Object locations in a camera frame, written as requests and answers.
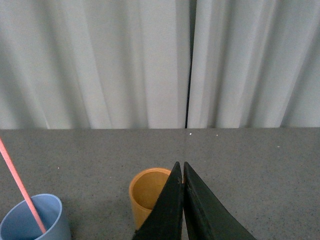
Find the straw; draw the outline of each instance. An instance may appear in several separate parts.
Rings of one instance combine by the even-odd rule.
[[[16,168],[15,168],[15,165],[13,164],[13,162],[8,154],[8,151],[7,151],[4,143],[2,142],[1,137],[0,137],[0,152],[5,160],[5,163],[7,164],[8,168],[9,168],[16,184],[18,185],[20,192],[22,193],[22,195],[26,201],[26,204],[28,205],[36,223],[39,225],[41,232],[44,234],[46,232],[46,228],[45,228],[43,222],[41,221],[40,216],[39,216],[33,202],[31,201],[31,198],[30,198],[30,196],[29,196],[29,194],[28,194]]]

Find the speckled gray surface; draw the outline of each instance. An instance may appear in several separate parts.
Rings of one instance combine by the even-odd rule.
[[[0,130],[0,136],[29,193],[60,197],[75,240],[131,239],[131,179],[176,161],[188,161],[258,240],[320,239],[320,128]],[[22,200],[3,160],[0,189],[2,220]]]

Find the white curtain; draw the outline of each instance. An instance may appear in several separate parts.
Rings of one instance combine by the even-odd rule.
[[[0,129],[320,127],[319,69],[319,0],[0,0]]]
[[[198,0],[188,127],[320,127],[320,1]]]
[[[1,0],[0,129],[184,128],[189,2]]]

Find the light blue cup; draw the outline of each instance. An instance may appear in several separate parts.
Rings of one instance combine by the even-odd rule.
[[[60,199],[52,194],[31,197],[46,233],[42,234],[26,201],[12,208],[0,224],[0,240],[70,240],[68,219]]]

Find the plastic cup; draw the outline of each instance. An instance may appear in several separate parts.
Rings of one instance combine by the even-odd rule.
[[[52,194],[31,197],[45,226],[42,234],[26,201],[12,208],[0,224],[0,240],[70,240],[68,219],[60,199]]]
[[[132,179],[129,196],[136,230],[154,208],[170,173],[169,169],[154,167],[143,170]]]

